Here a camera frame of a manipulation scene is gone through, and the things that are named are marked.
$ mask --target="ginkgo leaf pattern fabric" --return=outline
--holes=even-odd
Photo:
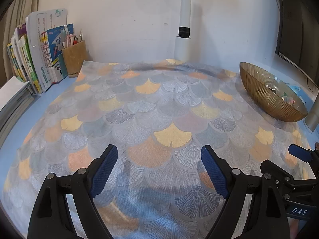
[[[46,175],[71,175],[114,144],[118,160],[94,199],[112,236],[205,238],[225,200],[207,174],[201,148],[209,144],[249,175],[262,175],[261,162],[270,159],[296,178],[313,178],[310,168],[287,152],[291,143],[309,148],[298,124],[265,114],[236,73],[176,60],[85,61],[77,81],[24,139],[0,200],[27,234]],[[68,202],[75,229],[85,237],[72,197]],[[248,204],[237,234],[247,213]]]

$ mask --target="book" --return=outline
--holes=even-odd
[[[41,12],[32,12],[26,17],[30,54],[40,85],[46,91],[52,84],[48,65],[45,65],[41,49],[41,33],[48,29],[62,26],[67,23],[67,10],[54,9]]]
[[[53,73],[52,73],[52,69],[49,66],[49,60],[47,57],[47,49],[46,49],[45,38],[43,33],[41,33],[41,53],[42,53],[42,58],[44,61],[44,66],[45,68],[49,70],[49,75],[52,78]]]
[[[12,53],[12,51],[13,51],[13,48],[12,48],[12,44],[10,43],[10,44],[7,45],[8,56],[11,59],[11,62],[13,64],[13,70],[14,70],[16,76],[20,76],[21,77],[21,75],[20,75],[20,73],[18,71],[19,68],[17,66],[17,62],[16,62],[16,60],[14,58],[14,54]]]
[[[11,44],[12,44],[13,53],[14,53],[14,55],[15,55],[15,58],[16,58],[16,61],[17,61],[17,64],[18,64],[18,69],[17,69],[17,70],[18,70],[19,76],[20,76],[24,81],[26,81],[26,80],[24,79],[23,75],[22,75],[22,72],[23,72],[22,67],[21,67],[22,63],[21,63],[21,58],[20,58],[20,53],[19,53],[19,47],[18,47],[17,40],[15,39],[15,35],[13,35],[12,38],[11,38]]]
[[[69,34],[73,34],[73,24],[68,24],[67,26]],[[64,26],[49,29],[45,32],[46,43],[49,49],[49,62],[51,65],[53,65],[54,77],[56,82],[60,82],[68,75],[62,54],[62,29],[64,29]]]
[[[33,66],[31,55],[30,55],[27,34],[23,35],[20,40],[22,44],[24,57],[27,63],[26,67],[28,68],[28,72],[30,73],[30,76],[29,76],[29,79],[31,79],[30,82],[31,84],[33,84],[33,87],[36,88],[37,93],[41,93],[41,87],[39,85],[38,77],[34,71],[34,66]]]
[[[46,49],[46,56],[47,56],[47,64],[50,68],[50,74],[51,74],[51,77],[52,77],[52,82],[53,83],[57,83],[57,77],[56,77],[56,74],[55,74],[55,71],[54,71],[54,68],[53,68],[53,62],[52,62],[52,57],[51,57],[51,52],[50,52],[50,48],[49,48],[49,42],[48,42],[48,38],[47,38],[47,33],[44,32],[42,33],[43,35],[43,45]]]
[[[25,75],[25,80],[28,80],[27,78],[27,71],[25,69],[24,61],[23,61],[23,54],[21,52],[20,46],[19,46],[19,40],[20,38],[27,33],[26,25],[21,24],[17,26],[14,30],[13,39],[11,39],[13,51],[15,53],[17,63],[19,65],[19,69],[23,75]]]
[[[26,62],[26,58],[24,56],[24,52],[23,52],[23,47],[22,47],[22,42],[21,42],[21,39],[19,40],[18,42],[18,45],[19,45],[19,50],[20,50],[20,54],[21,54],[21,57],[22,57],[22,62],[23,64],[21,65],[21,68],[24,72],[24,76],[26,78],[26,80],[28,82],[30,82],[30,86],[31,86],[31,89],[32,89],[32,93],[33,94],[37,94],[37,89],[36,87],[34,86],[34,83],[32,82],[32,79],[31,79],[31,75],[30,75],[30,72],[29,72],[29,69],[27,67],[27,62]]]

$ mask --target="stack of paper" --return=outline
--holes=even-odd
[[[0,147],[32,101],[30,82],[21,82],[13,76],[0,88]]]

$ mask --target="blue gripper pad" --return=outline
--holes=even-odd
[[[297,157],[298,159],[304,161],[305,163],[312,161],[311,151],[302,148],[298,145],[291,144],[288,148],[288,151],[291,155]]]
[[[201,158],[216,192],[226,199],[229,195],[226,178],[206,147],[202,148]]]
[[[107,182],[108,177],[111,174],[111,171],[114,168],[114,165],[117,161],[117,147],[113,146],[108,155],[105,157],[104,161],[101,163],[97,169],[95,175],[92,178],[92,187],[90,190],[91,198],[94,199],[96,195],[102,193],[103,188]]]

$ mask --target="white pole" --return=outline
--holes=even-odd
[[[181,0],[181,17],[180,26],[190,27],[190,9],[192,5],[192,0]]]
[[[190,57],[190,12],[192,0],[181,0],[180,31],[175,40],[176,60],[183,62],[189,61]]]

